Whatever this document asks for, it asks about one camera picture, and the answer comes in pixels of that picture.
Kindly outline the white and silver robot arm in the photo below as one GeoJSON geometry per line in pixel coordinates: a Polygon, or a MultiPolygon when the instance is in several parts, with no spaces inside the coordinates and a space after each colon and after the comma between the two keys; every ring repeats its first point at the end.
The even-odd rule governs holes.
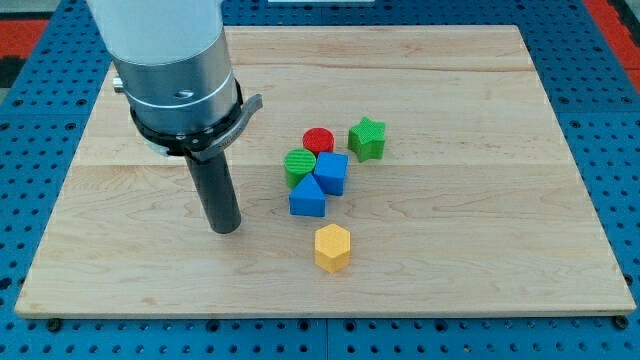
{"type": "Polygon", "coordinates": [[[88,0],[132,120],[161,154],[223,154],[262,106],[244,99],[220,0],[88,0]]]}

